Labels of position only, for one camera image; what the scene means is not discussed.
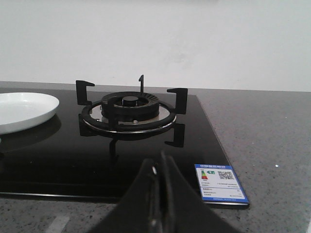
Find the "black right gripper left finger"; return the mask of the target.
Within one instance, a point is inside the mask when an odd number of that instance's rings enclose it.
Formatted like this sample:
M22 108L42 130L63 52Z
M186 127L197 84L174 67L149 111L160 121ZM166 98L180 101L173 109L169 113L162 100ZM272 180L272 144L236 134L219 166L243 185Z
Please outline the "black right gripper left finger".
M145 159L117 206L91 233L161 233L159 180L155 163Z

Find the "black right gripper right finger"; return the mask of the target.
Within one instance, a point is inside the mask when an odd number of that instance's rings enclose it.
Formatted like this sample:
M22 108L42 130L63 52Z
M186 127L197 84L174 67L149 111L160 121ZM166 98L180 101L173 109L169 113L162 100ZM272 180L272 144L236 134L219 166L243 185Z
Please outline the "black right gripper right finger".
M174 159L161 152L161 169L166 188L165 233L238 233L206 206L185 180Z

